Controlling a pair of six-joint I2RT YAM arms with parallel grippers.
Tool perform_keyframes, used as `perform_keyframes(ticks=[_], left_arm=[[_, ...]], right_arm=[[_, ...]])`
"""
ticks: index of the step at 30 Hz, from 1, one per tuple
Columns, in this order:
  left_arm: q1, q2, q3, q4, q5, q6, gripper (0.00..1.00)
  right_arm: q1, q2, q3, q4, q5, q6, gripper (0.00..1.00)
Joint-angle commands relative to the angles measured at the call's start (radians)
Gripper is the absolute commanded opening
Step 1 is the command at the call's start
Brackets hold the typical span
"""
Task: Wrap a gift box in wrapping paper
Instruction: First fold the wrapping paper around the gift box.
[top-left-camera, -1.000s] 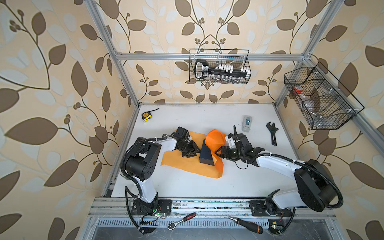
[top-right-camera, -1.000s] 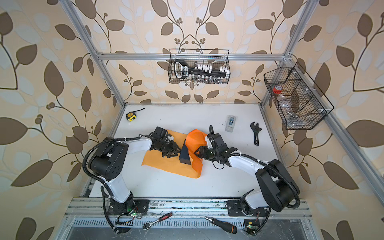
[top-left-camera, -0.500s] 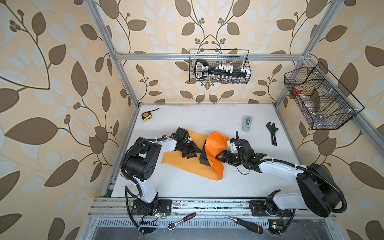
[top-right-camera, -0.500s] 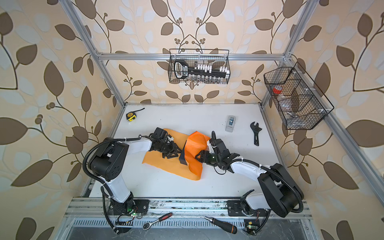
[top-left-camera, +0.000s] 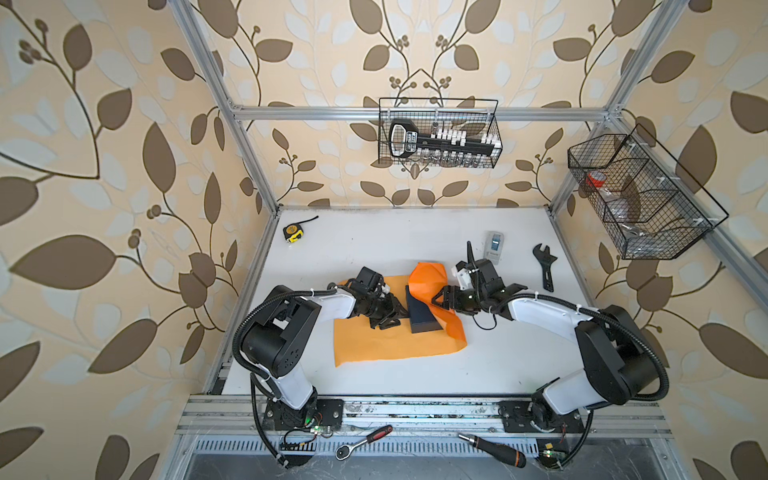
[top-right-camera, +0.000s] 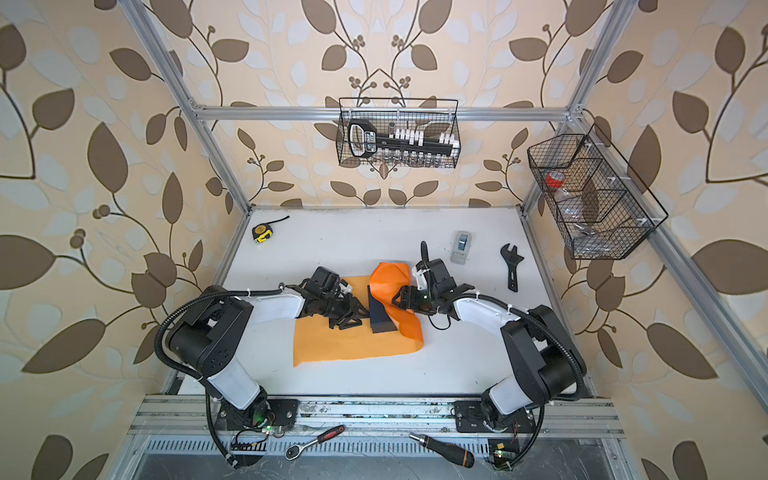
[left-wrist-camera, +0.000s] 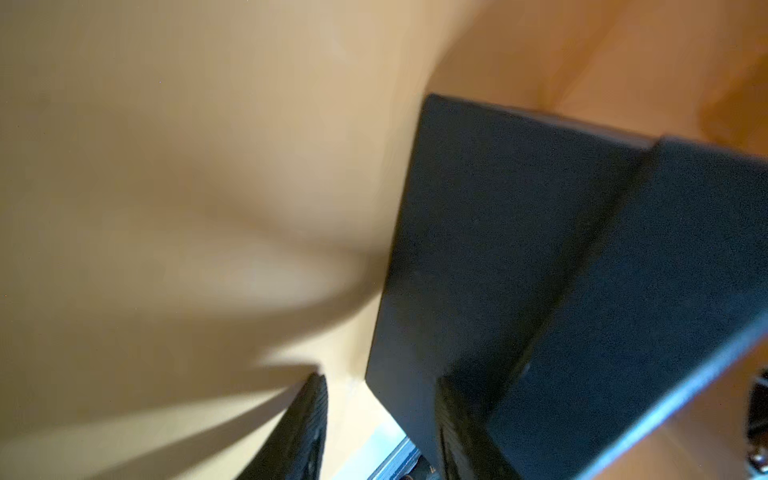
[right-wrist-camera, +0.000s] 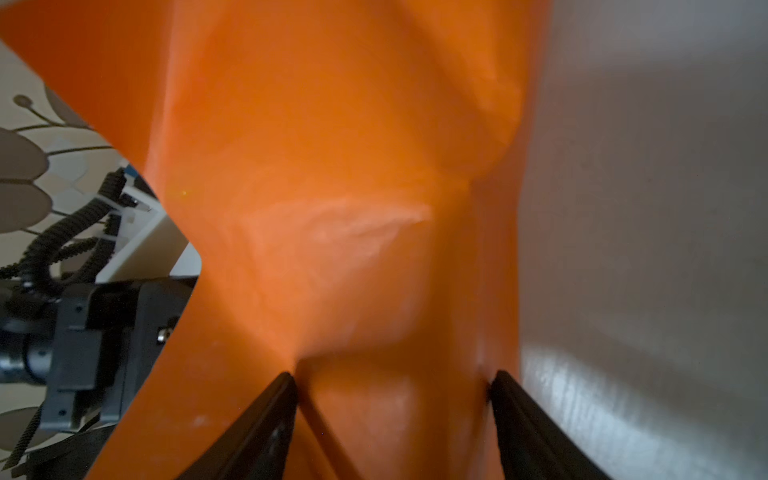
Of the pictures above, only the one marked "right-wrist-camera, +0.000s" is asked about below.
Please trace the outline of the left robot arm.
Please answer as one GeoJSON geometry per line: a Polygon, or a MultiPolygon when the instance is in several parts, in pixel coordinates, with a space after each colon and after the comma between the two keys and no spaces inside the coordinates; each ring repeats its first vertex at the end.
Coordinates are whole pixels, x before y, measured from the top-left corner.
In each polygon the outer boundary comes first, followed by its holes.
{"type": "Polygon", "coordinates": [[[100,283],[134,206],[122,170],[1,270],[1,380],[42,386],[11,438],[12,478],[82,479],[170,338],[195,277],[100,283]]]}

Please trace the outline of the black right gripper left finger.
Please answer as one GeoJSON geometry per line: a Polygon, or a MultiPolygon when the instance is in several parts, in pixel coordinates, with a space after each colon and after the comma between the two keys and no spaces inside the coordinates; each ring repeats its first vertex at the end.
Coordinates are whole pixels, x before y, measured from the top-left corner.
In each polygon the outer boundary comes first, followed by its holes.
{"type": "Polygon", "coordinates": [[[298,387],[280,373],[181,479],[281,479],[293,437],[298,387]]]}

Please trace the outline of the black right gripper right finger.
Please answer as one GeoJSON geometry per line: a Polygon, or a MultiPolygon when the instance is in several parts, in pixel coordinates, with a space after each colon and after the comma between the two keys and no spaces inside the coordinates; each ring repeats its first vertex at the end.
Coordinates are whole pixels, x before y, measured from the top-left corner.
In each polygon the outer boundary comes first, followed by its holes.
{"type": "Polygon", "coordinates": [[[488,398],[506,479],[609,479],[510,373],[496,373],[488,398]]]}

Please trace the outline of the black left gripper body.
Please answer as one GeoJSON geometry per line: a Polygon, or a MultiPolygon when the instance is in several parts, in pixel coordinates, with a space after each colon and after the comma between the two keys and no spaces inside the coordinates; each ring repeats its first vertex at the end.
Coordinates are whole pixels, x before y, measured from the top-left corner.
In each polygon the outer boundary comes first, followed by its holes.
{"type": "Polygon", "coordinates": [[[1,382],[42,387],[10,436],[13,479],[82,479],[149,376],[194,277],[73,284],[54,301],[1,283],[1,382]]]}

